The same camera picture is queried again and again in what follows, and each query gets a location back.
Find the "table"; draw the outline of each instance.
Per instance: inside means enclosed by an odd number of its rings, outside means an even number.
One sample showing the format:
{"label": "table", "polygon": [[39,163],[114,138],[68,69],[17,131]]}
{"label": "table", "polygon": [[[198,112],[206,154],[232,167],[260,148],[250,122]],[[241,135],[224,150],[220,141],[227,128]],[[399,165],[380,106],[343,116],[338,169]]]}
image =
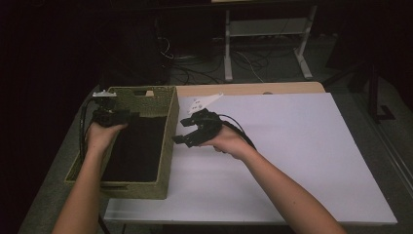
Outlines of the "table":
{"label": "table", "polygon": [[[262,35],[284,35],[284,34],[299,34],[301,42],[294,50],[294,55],[297,63],[302,71],[303,77],[307,80],[313,78],[310,68],[304,58],[304,51],[307,41],[310,36],[310,31],[316,15],[318,4],[325,4],[321,0],[257,0],[257,1],[233,1],[233,0],[211,0],[211,1],[152,1],[144,4],[137,2],[123,2],[103,4],[103,7],[96,8],[82,7],[97,15],[108,17],[127,16],[142,13],[161,13],[170,11],[201,11],[201,10],[225,10],[226,16],[222,23],[225,23],[225,31],[223,32],[225,39],[225,54],[224,54],[224,69],[225,81],[230,83],[233,81],[232,63],[230,53],[230,38],[241,36],[262,36]],[[253,19],[253,20],[231,20],[231,11],[237,9],[249,9],[253,11],[257,7],[308,7],[307,15],[299,17],[290,17],[286,19],[277,19],[277,14],[273,19]]]}
{"label": "table", "polygon": [[[225,96],[208,109],[237,119],[258,150],[309,190],[338,221],[396,223],[331,94],[319,83],[177,90],[179,119],[186,117],[190,96],[223,92]],[[263,91],[274,95],[261,95]],[[178,125],[176,133],[191,131]],[[173,149],[166,200],[110,199],[104,218],[162,224],[285,224],[241,162],[207,147],[188,149],[182,144]]]}

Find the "dark background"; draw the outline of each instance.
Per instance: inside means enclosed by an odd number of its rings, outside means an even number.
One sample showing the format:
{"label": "dark background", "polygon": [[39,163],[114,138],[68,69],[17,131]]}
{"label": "dark background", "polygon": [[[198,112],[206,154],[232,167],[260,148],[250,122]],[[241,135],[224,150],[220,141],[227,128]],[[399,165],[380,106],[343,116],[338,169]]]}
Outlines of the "dark background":
{"label": "dark background", "polygon": [[[360,59],[374,62],[413,109],[413,19],[407,6],[402,0],[321,5],[312,34],[339,33],[328,65],[344,69]],[[209,17],[223,16],[217,11],[108,18],[91,15],[75,0],[8,0],[0,11],[1,233],[18,232],[75,114],[96,84],[167,82],[156,20],[161,19],[161,33],[182,45],[223,33],[216,26],[220,18]],[[182,37],[188,31],[192,37]]]}

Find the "forearm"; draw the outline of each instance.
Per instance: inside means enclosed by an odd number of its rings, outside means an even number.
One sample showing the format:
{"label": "forearm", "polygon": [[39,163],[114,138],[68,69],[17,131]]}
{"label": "forearm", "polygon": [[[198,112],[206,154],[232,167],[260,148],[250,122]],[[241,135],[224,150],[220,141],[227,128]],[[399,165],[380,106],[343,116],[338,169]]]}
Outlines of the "forearm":
{"label": "forearm", "polygon": [[345,233],[325,207],[253,149],[243,158],[282,217],[297,233]]}
{"label": "forearm", "polygon": [[88,152],[57,219],[54,233],[96,233],[101,157]]}

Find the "floor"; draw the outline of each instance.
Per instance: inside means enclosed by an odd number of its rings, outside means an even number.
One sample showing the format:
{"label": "floor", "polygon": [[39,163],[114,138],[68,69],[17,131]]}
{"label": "floor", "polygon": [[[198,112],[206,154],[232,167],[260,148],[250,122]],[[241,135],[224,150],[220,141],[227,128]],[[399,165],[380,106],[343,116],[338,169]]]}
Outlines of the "floor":
{"label": "floor", "polygon": [[[336,38],[321,36],[311,38],[304,56],[314,75],[312,81],[322,82],[339,71],[325,67]],[[223,48],[222,39],[211,42],[209,55],[192,55],[165,50],[164,54],[171,59],[171,85],[215,84],[223,83]],[[297,37],[253,37],[232,41],[233,83],[261,82],[305,82],[293,50],[299,44]],[[400,100],[397,91],[386,80],[379,82],[379,104],[386,105],[395,116],[395,120],[374,123],[368,116],[367,89],[359,93],[349,92],[347,85],[352,74],[325,87],[342,112],[357,146],[364,157],[371,173],[394,211],[398,224],[392,226],[345,225],[349,233],[412,233],[413,232],[413,113]],[[76,131],[72,125],[69,132]],[[59,154],[68,153],[76,147],[77,142],[63,145]],[[56,171],[64,177],[67,162],[54,162]],[[48,233],[53,227],[59,207],[64,202],[64,194],[68,188],[57,184],[56,178],[47,177],[44,183],[55,191],[40,194],[33,203],[32,209],[21,226],[19,233]],[[54,195],[59,195],[50,205]],[[101,200],[101,211],[104,213],[107,200]],[[286,227],[260,226],[245,230],[237,226],[161,226],[107,223],[111,233],[291,233]]]}

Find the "left hand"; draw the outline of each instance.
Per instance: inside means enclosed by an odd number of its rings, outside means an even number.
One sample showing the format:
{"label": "left hand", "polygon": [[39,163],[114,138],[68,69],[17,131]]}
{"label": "left hand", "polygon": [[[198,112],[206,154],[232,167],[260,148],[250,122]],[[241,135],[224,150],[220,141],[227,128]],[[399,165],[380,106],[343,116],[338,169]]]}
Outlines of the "left hand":
{"label": "left hand", "polygon": [[102,155],[116,133],[124,129],[126,126],[127,124],[104,128],[98,123],[93,122],[87,133],[88,152],[93,151]]}

